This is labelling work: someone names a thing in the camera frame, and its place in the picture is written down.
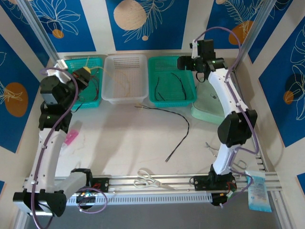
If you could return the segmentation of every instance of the metal frame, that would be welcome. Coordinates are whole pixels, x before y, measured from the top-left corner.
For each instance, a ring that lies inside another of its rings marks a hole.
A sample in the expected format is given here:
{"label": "metal frame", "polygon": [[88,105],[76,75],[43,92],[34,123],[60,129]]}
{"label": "metal frame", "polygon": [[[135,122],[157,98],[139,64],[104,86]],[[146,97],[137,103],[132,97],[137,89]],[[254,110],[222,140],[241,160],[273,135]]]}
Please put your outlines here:
{"label": "metal frame", "polygon": [[277,2],[277,0],[264,1],[261,9],[259,10],[259,12],[254,20],[254,23],[253,23],[251,29],[248,32],[248,35],[246,36],[246,39],[244,40],[244,43],[241,47],[241,50],[240,50],[241,58],[240,58],[239,62],[237,63],[235,69],[237,69],[240,66],[240,64],[243,62],[244,57],[248,54],[250,48],[252,47],[255,39],[258,36],[258,33],[262,29],[264,23],[266,22],[269,14],[276,2]]}
{"label": "metal frame", "polygon": [[[194,186],[190,184],[193,176],[207,174],[185,174],[185,175],[152,175],[152,177],[164,184],[170,185],[175,190],[162,189],[160,187],[136,188],[133,181],[137,176],[111,176],[109,180],[109,192],[106,193],[109,205],[131,205],[131,204],[174,204],[174,203],[209,203],[212,201],[212,193],[223,192],[218,191],[195,191]],[[294,228],[293,222],[289,218],[289,214],[285,207],[282,196],[282,187],[276,172],[266,172],[266,187],[271,193],[275,202],[276,212],[278,214],[282,228]],[[55,184],[61,183],[65,177],[55,179]],[[240,191],[247,185],[245,177],[237,178],[237,191]],[[101,194],[96,194],[95,203],[87,203],[88,205],[103,205],[105,198]],[[67,202],[67,206],[76,206],[77,194],[74,194]],[[19,210],[16,220],[15,229],[24,228],[29,217]]]}
{"label": "metal frame", "polygon": [[50,60],[52,61],[53,64],[55,64],[56,61],[59,60],[59,55],[57,54],[53,43],[51,42],[47,32],[42,26],[31,4],[29,3],[28,0],[16,0],[16,2],[18,3],[21,12],[28,21],[30,27],[33,29],[38,40],[40,41],[45,51],[49,55]]}

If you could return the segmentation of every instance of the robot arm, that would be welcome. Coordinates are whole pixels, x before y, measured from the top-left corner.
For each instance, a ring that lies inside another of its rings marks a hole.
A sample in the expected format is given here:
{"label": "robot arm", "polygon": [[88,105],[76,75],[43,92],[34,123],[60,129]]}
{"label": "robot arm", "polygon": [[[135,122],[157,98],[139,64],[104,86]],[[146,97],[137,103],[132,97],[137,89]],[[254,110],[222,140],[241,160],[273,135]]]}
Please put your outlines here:
{"label": "robot arm", "polygon": [[193,41],[190,44],[193,50],[192,56],[181,56],[177,63],[180,70],[187,69],[204,73],[204,80],[208,80],[213,86],[224,109],[225,119],[217,130],[221,146],[210,171],[213,173],[213,178],[209,177],[211,186],[222,180],[221,176],[232,174],[230,168],[238,147],[243,145],[252,135],[241,110],[248,116],[252,127],[255,126],[257,119],[256,111],[249,110],[240,98],[231,77],[226,78],[228,73],[226,63],[223,58],[216,58],[213,45],[213,40]]}
{"label": "robot arm", "polygon": [[[78,92],[84,90],[90,80],[90,70],[81,68],[73,72]],[[61,216],[65,210],[67,200],[80,188],[91,186],[92,174],[89,169],[74,169],[70,176],[59,185],[54,184],[55,171],[61,146],[66,138],[72,113],[59,122],[52,132],[46,146],[45,140],[55,123],[66,113],[74,100],[75,84],[70,77],[56,70],[48,70],[48,77],[41,81],[41,95],[44,102],[41,104],[39,118],[39,144],[30,178],[26,182],[23,192],[16,192],[13,202],[23,211],[32,214],[31,191],[35,187],[36,215]],[[34,177],[36,168],[40,164],[37,177]]]}

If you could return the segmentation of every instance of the plastic basket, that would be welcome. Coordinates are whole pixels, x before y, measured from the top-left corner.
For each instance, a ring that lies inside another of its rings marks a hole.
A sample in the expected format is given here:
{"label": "plastic basket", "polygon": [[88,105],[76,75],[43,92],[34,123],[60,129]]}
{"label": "plastic basket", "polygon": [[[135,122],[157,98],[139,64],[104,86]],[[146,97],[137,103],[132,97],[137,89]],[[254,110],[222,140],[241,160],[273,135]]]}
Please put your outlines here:
{"label": "plastic basket", "polygon": [[156,107],[188,106],[197,99],[193,74],[179,70],[177,59],[159,56],[148,60],[149,99]]}
{"label": "plastic basket", "polygon": [[[87,63],[87,58],[82,58],[82,59],[73,59],[73,60],[67,60],[65,61],[66,64],[68,65],[68,72],[72,73],[75,70],[78,70],[84,66],[88,68],[94,68],[94,67],[102,67],[103,60],[101,58],[89,58],[88,63]],[[76,101],[76,103],[73,106],[73,110],[77,109],[80,107],[80,109],[83,108],[94,108],[98,107],[101,103],[101,93],[96,91],[96,86],[98,85],[99,91],[102,88],[102,74],[103,70],[102,69],[92,69],[91,74],[94,75],[97,80],[97,82],[94,80],[90,80],[88,87],[83,90],[80,93],[81,100]]]}
{"label": "plastic basket", "polygon": [[141,54],[105,59],[102,98],[112,104],[141,103],[148,96],[147,58]]}

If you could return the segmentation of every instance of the scissors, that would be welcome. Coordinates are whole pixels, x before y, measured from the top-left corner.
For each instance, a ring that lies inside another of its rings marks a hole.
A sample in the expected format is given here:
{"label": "scissors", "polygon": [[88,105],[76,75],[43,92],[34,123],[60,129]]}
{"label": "scissors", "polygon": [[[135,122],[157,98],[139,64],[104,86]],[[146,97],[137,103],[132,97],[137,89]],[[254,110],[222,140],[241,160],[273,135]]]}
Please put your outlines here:
{"label": "scissors", "polygon": [[164,189],[174,189],[173,187],[162,184],[160,181],[155,180],[151,175],[148,174],[148,172],[142,169],[138,171],[138,179],[134,180],[133,185],[138,188],[161,187]]}

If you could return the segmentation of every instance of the orange circle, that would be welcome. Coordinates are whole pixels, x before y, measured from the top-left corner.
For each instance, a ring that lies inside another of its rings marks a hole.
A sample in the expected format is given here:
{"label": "orange circle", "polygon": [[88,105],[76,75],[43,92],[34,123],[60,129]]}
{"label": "orange circle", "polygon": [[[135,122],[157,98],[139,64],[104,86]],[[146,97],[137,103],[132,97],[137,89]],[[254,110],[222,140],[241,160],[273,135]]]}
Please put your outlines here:
{"label": "orange circle", "polygon": [[284,101],[288,105],[291,104],[294,101],[294,94],[291,91],[287,91],[284,94]]}
{"label": "orange circle", "polygon": [[24,116],[29,102],[27,90],[20,83],[10,83],[5,89],[9,90],[9,92],[4,91],[5,95],[9,96],[4,101],[8,112],[15,117]]}
{"label": "orange circle", "polygon": [[[240,44],[243,44],[252,24],[253,21],[245,21],[244,23],[232,29],[233,33],[235,33],[237,38],[239,39]],[[238,45],[236,38],[232,34],[229,35],[229,42],[230,44]]]}
{"label": "orange circle", "polygon": [[52,34],[54,37],[58,38],[58,39],[61,39],[63,38],[63,32],[61,30],[58,30],[58,29],[54,29],[52,31]]}

